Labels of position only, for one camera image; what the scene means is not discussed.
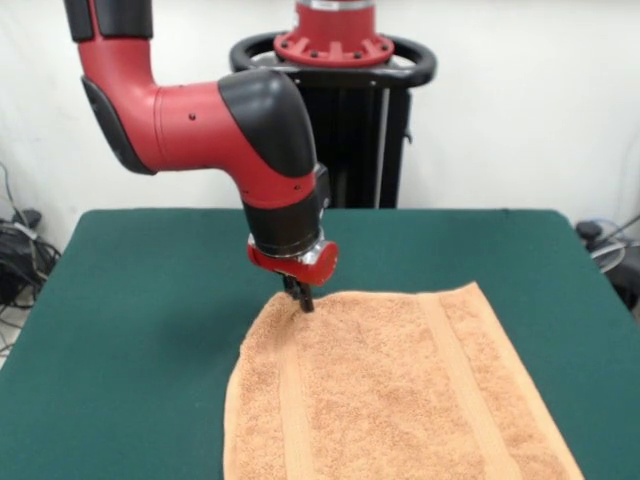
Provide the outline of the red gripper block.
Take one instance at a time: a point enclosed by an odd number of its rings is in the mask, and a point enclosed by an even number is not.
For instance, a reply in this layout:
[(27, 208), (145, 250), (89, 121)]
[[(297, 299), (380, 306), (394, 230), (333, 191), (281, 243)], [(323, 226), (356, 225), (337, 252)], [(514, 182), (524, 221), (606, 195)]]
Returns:
[(304, 313), (314, 311), (311, 286), (323, 286), (333, 275), (339, 257), (335, 242), (322, 240), (301, 256), (272, 257), (248, 244), (249, 260), (264, 270), (283, 274), (284, 291), (297, 298)]

